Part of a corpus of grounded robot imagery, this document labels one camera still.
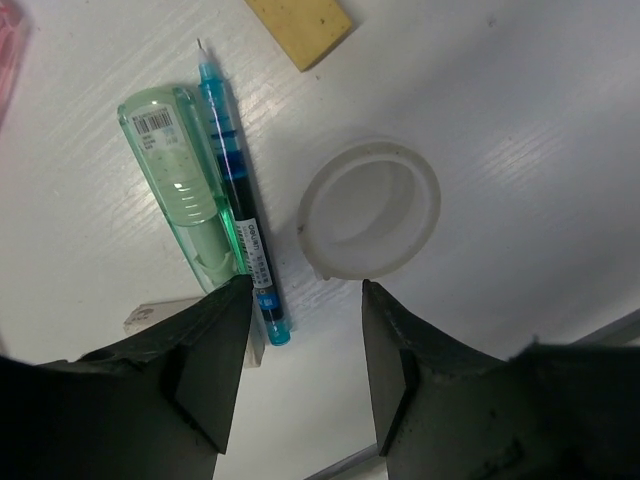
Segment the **white plastic cap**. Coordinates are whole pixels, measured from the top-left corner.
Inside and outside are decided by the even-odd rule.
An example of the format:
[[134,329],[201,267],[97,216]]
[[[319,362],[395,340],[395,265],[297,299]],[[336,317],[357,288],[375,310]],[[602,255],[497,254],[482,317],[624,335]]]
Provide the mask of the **white plastic cap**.
[[392,142],[347,150],[313,178],[298,210],[298,240],[325,280],[378,278],[425,245],[440,216],[435,172]]

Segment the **tabletop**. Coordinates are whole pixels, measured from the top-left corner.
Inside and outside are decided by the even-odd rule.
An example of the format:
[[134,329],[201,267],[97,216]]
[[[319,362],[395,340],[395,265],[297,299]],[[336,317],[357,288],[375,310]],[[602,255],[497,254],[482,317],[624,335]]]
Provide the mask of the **tabletop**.
[[505,358],[638,307],[634,0],[344,0],[354,31],[306,73],[240,0],[24,3],[0,131],[5,354],[74,359],[139,304],[200,293],[115,112],[195,85],[198,37],[238,98],[296,328],[243,373],[216,478],[302,479],[374,442],[360,285],[317,279],[295,228],[313,175],[359,138],[397,139],[438,176],[433,237],[381,279],[425,320]]

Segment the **white label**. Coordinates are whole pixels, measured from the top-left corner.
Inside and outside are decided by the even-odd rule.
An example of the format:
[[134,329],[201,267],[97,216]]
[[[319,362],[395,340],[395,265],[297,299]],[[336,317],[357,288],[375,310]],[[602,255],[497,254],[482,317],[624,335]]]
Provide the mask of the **white label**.
[[273,282],[267,266],[267,259],[264,256],[264,247],[256,220],[253,218],[241,220],[236,222],[236,227],[244,256],[247,259],[247,268],[253,278],[253,286],[255,288],[269,288]]
[[138,108],[131,114],[130,123],[143,152],[185,147],[184,135],[171,105],[158,103]]

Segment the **green translucent tube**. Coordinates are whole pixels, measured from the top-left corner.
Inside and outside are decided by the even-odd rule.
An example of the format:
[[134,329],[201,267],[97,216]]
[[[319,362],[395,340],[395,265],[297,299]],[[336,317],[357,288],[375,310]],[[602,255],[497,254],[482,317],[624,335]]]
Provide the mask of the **green translucent tube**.
[[229,202],[191,93],[144,90],[120,105],[118,120],[203,290],[244,273]]

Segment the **barcode label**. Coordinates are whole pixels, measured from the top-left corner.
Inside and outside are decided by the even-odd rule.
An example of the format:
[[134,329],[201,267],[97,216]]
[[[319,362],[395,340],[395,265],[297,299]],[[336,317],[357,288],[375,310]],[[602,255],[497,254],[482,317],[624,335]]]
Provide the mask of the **barcode label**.
[[260,289],[269,288],[273,282],[256,220],[242,220],[236,222],[236,226],[253,286]]
[[173,125],[171,116],[166,108],[132,117],[132,120],[139,135]]

